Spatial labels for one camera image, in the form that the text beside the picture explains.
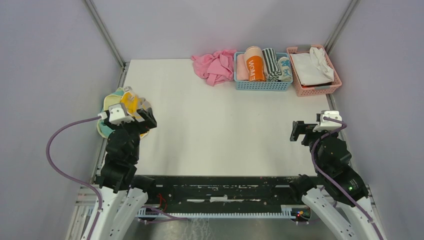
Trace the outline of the yellow grey patterned towel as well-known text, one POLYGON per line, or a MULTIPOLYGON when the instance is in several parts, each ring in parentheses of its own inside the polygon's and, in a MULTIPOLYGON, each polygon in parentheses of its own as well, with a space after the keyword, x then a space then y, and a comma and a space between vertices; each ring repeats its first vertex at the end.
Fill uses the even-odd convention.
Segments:
POLYGON ((135 121, 128 123, 135 123, 136 121, 144 122, 147 120, 147 116, 156 120, 153 115, 153 108, 151 104, 144 97, 139 97, 132 90, 123 95, 120 103, 125 105, 127 112, 135 119, 135 121))

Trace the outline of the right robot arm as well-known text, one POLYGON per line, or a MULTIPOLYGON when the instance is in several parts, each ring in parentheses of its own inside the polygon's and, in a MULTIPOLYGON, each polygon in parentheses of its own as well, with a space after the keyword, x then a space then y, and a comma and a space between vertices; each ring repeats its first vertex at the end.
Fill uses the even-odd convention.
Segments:
POLYGON ((383 240, 369 191, 349 165, 352 155, 347 143, 339 138, 339 132, 346 127, 345 122, 330 117, 317 124, 292 123, 290 141, 304 135, 301 143, 309 147, 317 177, 334 203, 329 203, 305 174, 289 183, 288 196, 293 203, 304 203, 315 212, 338 240, 383 240))

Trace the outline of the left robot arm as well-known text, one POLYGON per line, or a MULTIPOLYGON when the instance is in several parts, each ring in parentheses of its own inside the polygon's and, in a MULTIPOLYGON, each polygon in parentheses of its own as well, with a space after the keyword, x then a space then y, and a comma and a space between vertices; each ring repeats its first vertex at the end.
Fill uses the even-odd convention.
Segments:
POLYGON ((157 198, 150 177, 136 175, 141 134, 157 127, 151 107, 128 113, 121 103, 98 114, 113 129, 107 138, 106 154, 95 183, 97 199, 83 240, 121 240, 137 212, 157 198))

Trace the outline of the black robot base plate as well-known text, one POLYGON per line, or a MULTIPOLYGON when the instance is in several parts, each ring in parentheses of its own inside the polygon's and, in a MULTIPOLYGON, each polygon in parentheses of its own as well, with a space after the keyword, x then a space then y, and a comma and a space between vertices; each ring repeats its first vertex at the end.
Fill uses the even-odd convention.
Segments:
POLYGON ((147 205, 171 214, 273 214, 301 206, 289 183, 297 176, 143 176, 129 182, 147 205))

